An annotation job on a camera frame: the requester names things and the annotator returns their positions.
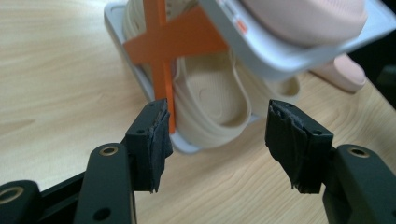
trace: table surface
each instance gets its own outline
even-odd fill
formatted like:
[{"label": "table surface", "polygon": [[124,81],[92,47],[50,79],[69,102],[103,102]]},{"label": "table surface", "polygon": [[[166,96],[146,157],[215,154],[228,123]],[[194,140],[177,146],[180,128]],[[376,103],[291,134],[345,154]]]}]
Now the table surface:
[{"label": "table surface", "polygon": [[[43,190],[84,171],[90,152],[119,142],[147,103],[106,27],[107,2],[0,3],[0,185],[31,179]],[[371,83],[348,94],[299,79],[296,105],[334,133],[334,146],[368,147],[396,173],[395,110]],[[223,147],[175,152],[159,193],[136,193],[138,222],[327,223],[321,195],[290,189],[264,124]]]}]

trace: slipper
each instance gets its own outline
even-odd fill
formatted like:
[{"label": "slipper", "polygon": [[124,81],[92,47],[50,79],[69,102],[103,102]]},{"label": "slipper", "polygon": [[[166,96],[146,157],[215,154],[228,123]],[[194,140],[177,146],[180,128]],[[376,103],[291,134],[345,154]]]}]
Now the slipper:
[{"label": "slipper", "polygon": [[346,54],[336,57],[331,62],[310,70],[343,91],[354,93],[366,83],[366,75],[360,65],[353,62]]},{"label": "slipper", "polygon": [[[171,7],[177,6],[176,12],[181,13],[180,8],[190,8],[194,2],[168,0],[168,19],[176,16]],[[143,0],[130,0],[123,32],[129,39],[145,31]],[[143,67],[150,77],[149,66]],[[224,145],[248,125],[251,105],[233,70],[229,52],[176,59],[173,88],[177,130],[198,147]]]},{"label": "slipper", "polygon": [[295,104],[299,98],[301,86],[297,76],[282,81],[268,81],[254,75],[240,61],[237,61],[235,69],[251,102],[252,113],[259,117],[267,117],[271,99]]},{"label": "slipper", "polygon": [[274,35],[301,46],[338,44],[358,36],[366,23],[364,0],[242,0]]}]

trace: wood grain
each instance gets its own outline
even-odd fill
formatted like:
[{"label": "wood grain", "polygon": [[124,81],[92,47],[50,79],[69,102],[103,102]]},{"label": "wood grain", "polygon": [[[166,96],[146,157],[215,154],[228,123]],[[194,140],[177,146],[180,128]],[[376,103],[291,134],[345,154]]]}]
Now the wood grain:
[{"label": "wood grain", "polygon": [[[82,172],[146,104],[106,28],[107,2],[1,1],[0,184],[32,179],[47,189]],[[351,95],[310,74],[299,79],[297,106],[334,133],[334,146],[368,147],[396,173],[395,111],[371,83]],[[327,223],[320,195],[290,189],[264,124],[223,147],[174,153],[159,193],[136,193],[138,222]]]}]

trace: orange cross-shaped divider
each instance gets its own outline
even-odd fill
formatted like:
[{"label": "orange cross-shaped divider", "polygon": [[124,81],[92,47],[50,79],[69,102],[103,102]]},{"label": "orange cross-shaped divider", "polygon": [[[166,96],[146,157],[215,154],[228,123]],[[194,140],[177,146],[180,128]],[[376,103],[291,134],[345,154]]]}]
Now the orange cross-shaped divider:
[{"label": "orange cross-shaped divider", "polygon": [[174,133],[171,62],[181,56],[223,51],[228,46],[200,6],[166,21],[165,0],[143,1],[147,31],[123,46],[133,64],[150,64],[155,99],[167,99],[169,133]]}]

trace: white tray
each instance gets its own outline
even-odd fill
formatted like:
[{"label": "white tray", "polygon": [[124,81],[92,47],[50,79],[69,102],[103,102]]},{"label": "white tray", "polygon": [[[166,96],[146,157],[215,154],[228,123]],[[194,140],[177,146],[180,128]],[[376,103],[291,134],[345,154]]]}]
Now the white tray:
[{"label": "white tray", "polygon": [[[313,65],[327,62],[343,52],[351,51],[370,41],[374,41],[396,28],[396,18],[387,7],[384,7],[379,1],[367,0],[369,20],[358,38],[336,47],[302,49],[282,42],[266,33],[247,14],[237,0],[201,0],[200,3],[223,35],[223,38],[238,54],[238,57],[257,74],[269,79],[293,76]],[[234,9],[232,17],[227,11],[230,8]],[[126,41],[122,32],[124,9],[125,4],[107,4],[105,7],[105,20],[111,32],[119,41],[120,48],[127,58],[128,64],[133,69],[146,97],[149,101],[153,101],[154,90],[150,81],[139,66],[134,66],[131,63],[122,45]],[[248,35],[240,33],[234,24],[235,17],[243,17],[249,30],[255,30],[255,32],[249,32]],[[257,116],[252,115],[250,122],[257,119]],[[202,149],[187,142],[177,130],[170,137],[174,148],[181,152],[195,153]]]}]

